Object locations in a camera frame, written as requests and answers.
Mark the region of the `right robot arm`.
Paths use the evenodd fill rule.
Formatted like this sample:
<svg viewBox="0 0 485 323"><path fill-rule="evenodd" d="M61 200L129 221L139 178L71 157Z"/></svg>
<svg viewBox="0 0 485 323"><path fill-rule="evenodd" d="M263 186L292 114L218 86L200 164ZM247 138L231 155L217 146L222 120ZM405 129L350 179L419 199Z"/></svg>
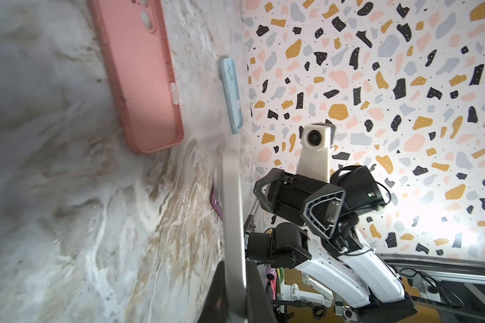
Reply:
<svg viewBox="0 0 485 323"><path fill-rule="evenodd" d="M357 230L359 217L388 204L384 186L365 166L346 166L324 182L274 168L255 183L262 209L283 222L250 233L246 256L272 268L296 269L346 320L399 322L417 312L400 275Z"/></svg>

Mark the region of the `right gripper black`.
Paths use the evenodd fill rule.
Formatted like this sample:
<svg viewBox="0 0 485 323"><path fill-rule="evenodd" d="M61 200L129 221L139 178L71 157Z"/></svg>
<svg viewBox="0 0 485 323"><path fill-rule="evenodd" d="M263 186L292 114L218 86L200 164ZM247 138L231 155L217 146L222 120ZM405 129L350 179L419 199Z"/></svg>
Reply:
<svg viewBox="0 0 485 323"><path fill-rule="evenodd" d="M298 226L305 226L323 240L331 238L346 196L343 188L280 168L259 179L253 193L263 210Z"/></svg>

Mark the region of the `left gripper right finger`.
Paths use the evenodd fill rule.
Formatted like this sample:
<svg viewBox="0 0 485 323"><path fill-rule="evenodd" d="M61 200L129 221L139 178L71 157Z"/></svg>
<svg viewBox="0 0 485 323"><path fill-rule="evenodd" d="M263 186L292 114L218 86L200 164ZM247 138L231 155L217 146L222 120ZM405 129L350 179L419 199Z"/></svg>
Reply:
<svg viewBox="0 0 485 323"><path fill-rule="evenodd" d="M265 292L263 276L255 262L246 261L247 320L248 322L275 323L272 300Z"/></svg>

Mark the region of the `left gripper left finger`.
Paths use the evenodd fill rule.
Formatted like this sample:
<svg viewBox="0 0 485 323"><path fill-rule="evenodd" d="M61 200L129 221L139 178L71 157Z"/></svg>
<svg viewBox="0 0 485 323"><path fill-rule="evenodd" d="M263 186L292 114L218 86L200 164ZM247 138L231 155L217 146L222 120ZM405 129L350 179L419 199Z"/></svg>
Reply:
<svg viewBox="0 0 485 323"><path fill-rule="evenodd" d="M226 280L225 262L220 261L213 276L212 283L196 318L197 323L226 322Z"/></svg>

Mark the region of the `pink phone case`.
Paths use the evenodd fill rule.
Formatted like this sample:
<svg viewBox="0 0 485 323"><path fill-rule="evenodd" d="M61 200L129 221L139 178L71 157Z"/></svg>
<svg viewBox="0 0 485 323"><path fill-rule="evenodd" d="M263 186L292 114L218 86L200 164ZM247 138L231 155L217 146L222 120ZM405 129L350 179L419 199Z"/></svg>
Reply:
<svg viewBox="0 0 485 323"><path fill-rule="evenodd" d="M134 153L180 145L184 127L161 1L89 1L123 132Z"/></svg>

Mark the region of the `black phone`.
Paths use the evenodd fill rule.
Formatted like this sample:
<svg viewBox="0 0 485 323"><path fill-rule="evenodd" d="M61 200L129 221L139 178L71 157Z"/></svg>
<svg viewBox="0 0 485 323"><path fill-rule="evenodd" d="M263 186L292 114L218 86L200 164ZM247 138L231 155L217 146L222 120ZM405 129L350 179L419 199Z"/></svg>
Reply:
<svg viewBox="0 0 485 323"><path fill-rule="evenodd" d="M216 190L224 214L224 274L229 322L247 321L247 274L238 152L224 150L219 159Z"/></svg>

